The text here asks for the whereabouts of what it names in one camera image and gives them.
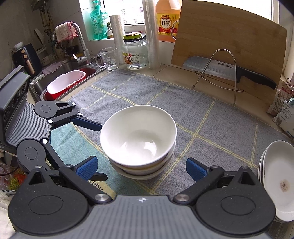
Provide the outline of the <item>floral bowl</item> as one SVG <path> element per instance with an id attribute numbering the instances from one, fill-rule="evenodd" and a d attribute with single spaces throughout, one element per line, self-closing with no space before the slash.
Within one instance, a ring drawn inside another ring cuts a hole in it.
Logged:
<path id="1" fill-rule="evenodd" d="M 149 173 L 153 173 L 157 171 L 159 168 L 161 168 L 165 164 L 165 161 L 174 154 L 175 147 L 176 147 L 176 141 L 174 142 L 173 147 L 170 149 L 170 151 L 168 152 L 168 154 L 165 156 L 164 159 L 148 164 L 148 165 L 144 165 L 144 166 L 126 167 L 114 162 L 111 159 L 109 159 L 109 161 L 111 160 L 117 167 L 122 168 L 122 170 L 132 175 L 149 174 Z"/>
<path id="2" fill-rule="evenodd" d="M 165 164 L 159 168 L 157 171 L 153 172 L 153 173 L 149 173 L 149 174 L 144 174 L 144 175 L 132 175 L 129 174 L 127 172 L 125 172 L 124 170 L 122 170 L 122 168 L 117 167 L 111 160 L 110 160 L 110 164 L 111 166 L 114 168 L 115 171 L 117 171 L 120 175 L 130 178 L 130 179 L 135 179 L 135 180 L 149 180 L 152 178 L 157 177 L 158 175 L 160 175 L 160 173 L 162 173 L 162 171 L 167 168 L 170 160 L 172 159 L 173 155 L 170 156 L 166 161 Z"/>

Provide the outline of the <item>white bowl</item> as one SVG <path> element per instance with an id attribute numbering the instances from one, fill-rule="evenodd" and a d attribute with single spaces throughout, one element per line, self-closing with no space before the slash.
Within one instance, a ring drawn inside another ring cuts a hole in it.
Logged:
<path id="1" fill-rule="evenodd" d="M 100 144 L 115 163 L 141 167 L 161 161 L 173 147 L 176 123 L 165 110 L 137 105 L 114 113 L 103 125 Z"/>

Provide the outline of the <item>white plate with fruit print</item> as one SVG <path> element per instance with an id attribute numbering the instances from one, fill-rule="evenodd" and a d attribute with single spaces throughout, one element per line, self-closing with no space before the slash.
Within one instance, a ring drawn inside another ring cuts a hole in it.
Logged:
<path id="1" fill-rule="evenodd" d="M 293 221 L 293 146 L 274 141 L 267 147 L 263 162 L 263 186 L 276 207 L 276 217 Z"/>

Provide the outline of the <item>chrome kitchen faucet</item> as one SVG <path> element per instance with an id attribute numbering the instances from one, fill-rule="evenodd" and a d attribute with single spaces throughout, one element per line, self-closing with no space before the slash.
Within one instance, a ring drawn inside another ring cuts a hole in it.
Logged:
<path id="1" fill-rule="evenodd" d="M 75 27 L 78 35 L 73 40 L 64 40 L 58 43 L 55 30 L 52 35 L 52 40 L 55 42 L 55 46 L 63 49 L 66 55 L 74 57 L 79 65 L 91 64 L 92 60 L 90 52 L 86 46 L 81 29 L 79 25 L 75 22 L 73 22 L 73 26 Z"/>

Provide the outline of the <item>glass measuring mug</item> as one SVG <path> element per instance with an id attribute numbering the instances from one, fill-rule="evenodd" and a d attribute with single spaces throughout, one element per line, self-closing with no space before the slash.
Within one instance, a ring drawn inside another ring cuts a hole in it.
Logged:
<path id="1" fill-rule="evenodd" d="M 100 52 L 95 57 L 95 62 L 100 69 L 105 69 L 107 71 L 117 70 L 119 68 L 117 48 L 107 47 L 100 50 Z"/>

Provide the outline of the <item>large clear glass jar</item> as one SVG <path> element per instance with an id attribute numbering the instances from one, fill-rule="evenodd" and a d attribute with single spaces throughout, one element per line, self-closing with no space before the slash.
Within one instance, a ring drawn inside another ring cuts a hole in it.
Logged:
<path id="1" fill-rule="evenodd" d="M 147 43 L 141 32 L 131 32 L 123 37 L 121 52 L 127 69 L 140 70 L 148 65 Z"/>

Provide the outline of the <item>pink dish cloth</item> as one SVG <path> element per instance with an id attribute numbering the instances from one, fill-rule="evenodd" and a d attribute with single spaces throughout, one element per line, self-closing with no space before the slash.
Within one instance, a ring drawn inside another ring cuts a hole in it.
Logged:
<path id="1" fill-rule="evenodd" d="M 63 24 L 58 25 L 55 28 L 55 34 L 57 38 L 57 42 L 60 43 L 64 40 L 73 40 L 77 37 L 77 31 L 73 26 L 73 21 L 68 21 Z"/>

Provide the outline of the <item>thin plastic bag roll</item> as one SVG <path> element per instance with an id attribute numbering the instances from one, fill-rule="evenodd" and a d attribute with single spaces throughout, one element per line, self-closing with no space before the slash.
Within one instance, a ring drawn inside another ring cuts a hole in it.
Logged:
<path id="1" fill-rule="evenodd" d="M 117 48 L 118 52 L 119 63 L 120 65 L 124 65 L 125 61 L 122 54 L 122 46 L 124 44 L 125 31 L 120 15 L 110 15 L 110 23 L 112 27 L 115 47 Z"/>

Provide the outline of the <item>white clipped plastic bag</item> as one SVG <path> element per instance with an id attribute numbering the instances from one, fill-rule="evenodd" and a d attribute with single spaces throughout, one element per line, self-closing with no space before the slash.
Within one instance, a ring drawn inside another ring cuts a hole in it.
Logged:
<path id="1" fill-rule="evenodd" d="M 282 110 L 273 118 L 278 125 L 292 140 L 294 137 L 294 100 L 290 98 L 284 101 Z"/>

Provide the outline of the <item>green detergent bottle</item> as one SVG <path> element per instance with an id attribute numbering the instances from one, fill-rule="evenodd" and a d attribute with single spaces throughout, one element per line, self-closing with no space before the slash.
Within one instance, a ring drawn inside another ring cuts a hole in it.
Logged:
<path id="1" fill-rule="evenodd" d="M 94 30 L 94 39 L 107 39 L 108 14 L 105 8 L 101 7 L 100 1 L 92 1 L 94 10 L 90 13 L 91 23 Z"/>

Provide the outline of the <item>red white packet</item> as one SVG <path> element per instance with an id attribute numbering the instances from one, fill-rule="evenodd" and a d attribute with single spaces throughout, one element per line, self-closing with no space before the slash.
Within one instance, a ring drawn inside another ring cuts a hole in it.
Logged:
<path id="1" fill-rule="evenodd" d="M 276 116 L 283 107 L 284 101 L 293 98 L 293 84 L 290 78 L 282 80 L 281 87 L 277 89 L 274 101 L 270 105 L 267 113 Z"/>

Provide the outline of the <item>plastic wrap roll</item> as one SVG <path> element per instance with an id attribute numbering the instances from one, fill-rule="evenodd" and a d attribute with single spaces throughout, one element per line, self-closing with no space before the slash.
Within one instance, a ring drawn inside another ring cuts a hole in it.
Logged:
<path id="1" fill-rule="evenodd" d="M 150 69 L 160 68 L 159 40 L 157 32 L 157 12 L 155 1 L 142 0 L 146 42 L 148 48 L 148 63 Z"/>

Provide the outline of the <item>orange cooking wine jug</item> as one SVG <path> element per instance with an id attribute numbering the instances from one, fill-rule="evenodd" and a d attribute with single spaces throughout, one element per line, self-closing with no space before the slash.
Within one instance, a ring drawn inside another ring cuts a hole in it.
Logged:
<path id="1" fill-rule="evenodd" d="M 175 42 L 182 1 L 159 0 L 156 3 L 157 32 L 160 41 Z"/>

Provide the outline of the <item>bamboo cutting board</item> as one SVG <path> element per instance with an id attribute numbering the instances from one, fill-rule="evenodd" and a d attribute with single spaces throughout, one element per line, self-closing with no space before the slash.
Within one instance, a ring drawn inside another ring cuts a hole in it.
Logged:
<path id="1" fill-rule="evenodd" d="M 183 1 L 171 63 L 213 57 L 278 84 L 285 51 L 286 29 L 271 20 L 223 4 Z"/>

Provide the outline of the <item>black handled santoku knife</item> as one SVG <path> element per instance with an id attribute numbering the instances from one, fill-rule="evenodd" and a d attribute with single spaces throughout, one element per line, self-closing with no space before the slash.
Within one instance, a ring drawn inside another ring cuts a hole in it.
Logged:
<path id="1" fill-rule="evenodd" d="M 183 64 L 183 68 L 190 70 L 190 71 L 196 71 L 196 72 L 202 72 L 204 67 L 207 65 L 209 59 L 200 57 L 200 56 L 193 56 L 189 57 Z M 244 69 L 242 67 L 237 66 L 237 69 L 235 69 L 234 65 L 217 61 L 217 60 L 211 60 L 210 64 L 205 70 L 205 74 L 208 74 L 210 76 L 216 76 L 219 78 L 223 78 L 226 80 L 235 81 L 235 72 L 237 77 L 237 83 L 240 83 L 240 79 L 242 77 L 246 77 L 249 80 L 270 87 L 271 89 L 275 89 L 277 84 L 270 78 Z"/>

